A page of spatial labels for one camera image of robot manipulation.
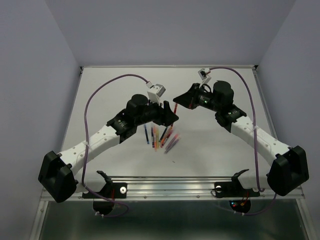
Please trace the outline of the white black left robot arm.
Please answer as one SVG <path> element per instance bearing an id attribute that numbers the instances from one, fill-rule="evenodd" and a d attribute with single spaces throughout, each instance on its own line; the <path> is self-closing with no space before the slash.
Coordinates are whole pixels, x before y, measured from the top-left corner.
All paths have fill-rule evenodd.
<path id="1" fill-rule="evenodd" d="M 133 136 L 138 126 L 153 122 L 169 127 L 178 119 L 168 101 L 149 103 L 145 95 L 135 94 L 123 110 L 85 141 L 60 153 L 46 153 L 38 181 L 57 203 L 62 203 L 76 192 L 79 181 L 75 176 L 89 161 Z"/>

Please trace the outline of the red orange pen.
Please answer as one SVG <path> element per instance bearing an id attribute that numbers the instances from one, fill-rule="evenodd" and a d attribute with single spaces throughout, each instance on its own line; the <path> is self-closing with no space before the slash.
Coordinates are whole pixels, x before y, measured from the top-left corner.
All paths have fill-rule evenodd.
<path id="1" fill-rule="evenodd" d="M 174 114 L 176 114 L 176 112 L 177 112 L 177 108 L 178 108 L 178 104 L 177 104 L 177 103 L 175 103 L 175 105 L 174 105 L 174 110 L 173 110 L 173 113 L 174 113 Z"/>

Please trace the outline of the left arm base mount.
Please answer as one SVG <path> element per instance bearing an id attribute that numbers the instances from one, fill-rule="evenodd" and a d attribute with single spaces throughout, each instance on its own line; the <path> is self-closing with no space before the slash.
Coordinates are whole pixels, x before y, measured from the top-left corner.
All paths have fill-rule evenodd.
<path id="1" fill-rule="evenodd" d="M 129 206 L 123 202 L 116 201 L 116 199 L 125 199 L 127 197 L 128 184 L 125 182 L 113 182 L 112 178 L 102 170 L 97 170 L 96 172 L 104 179 L 102 188 L 99 188 L 98 191 L 86 189 L 82 193 L 82 198 L 93 200 L 92 209 L 95 215 L 101 218 L 115 218 L 127 214 Z M 124 212 L 113 214 L 112 211 L 116 207 L 123 207 Z"/>

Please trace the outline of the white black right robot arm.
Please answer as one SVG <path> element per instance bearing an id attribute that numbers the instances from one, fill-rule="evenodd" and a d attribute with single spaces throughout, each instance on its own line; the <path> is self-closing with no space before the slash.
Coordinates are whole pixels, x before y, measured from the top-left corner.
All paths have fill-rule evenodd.
<path id="1" fill-rule="evenodd" d="M 234 103 L 234 91 L 226 81 L 217 81 L 211 92 L 200 83 L 173 99 L 173 102 L 193 110 L 203 107 L 215 112 L 217 123 L 229 133 L 242 139 L 254 150 L 254 157 L 263 157 L 270 169 L 266 174 L 240 172 L 237 179 L 230 182 L 231 192 L 242 195 L 248 189 L 270 189 L 279 196 L 285 196 L 309 180 L 306 151 L 280 142 L 255 125 L 254 120 Z"/>

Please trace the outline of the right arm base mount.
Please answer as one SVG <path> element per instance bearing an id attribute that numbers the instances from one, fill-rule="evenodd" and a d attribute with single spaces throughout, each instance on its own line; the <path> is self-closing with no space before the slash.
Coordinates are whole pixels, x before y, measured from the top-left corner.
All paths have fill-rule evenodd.
<path id="1" fill-rule="evenodd" d="M 240 214 L 242 216 L 250 216 L 249 213 L 252 203 L 251 197 L 259 197 L 260 193 L 254 191 L 252 188 L 244 189 L 239 181 L 239 176 L 247 172 L 249 169 L 243 169 L 236 172 L 230 181 L 220 181 L 214 184 L 211 194 L 218 198 L 232 198 L 229 200 L 229 206 L 235 214 Z"/>

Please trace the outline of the dark purple pen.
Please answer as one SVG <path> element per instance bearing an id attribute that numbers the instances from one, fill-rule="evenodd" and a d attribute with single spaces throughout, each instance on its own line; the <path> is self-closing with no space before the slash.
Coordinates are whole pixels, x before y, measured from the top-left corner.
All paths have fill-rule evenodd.
<path id="1" fill-rule="evenodd" d="M 154 138 L 154 128 L 153 128 L 153 126 L 151 126 L 150 131 L 151 131 L 151 144 L 152 144 L 152 147 L 155 148 L 155 138 Z"/>

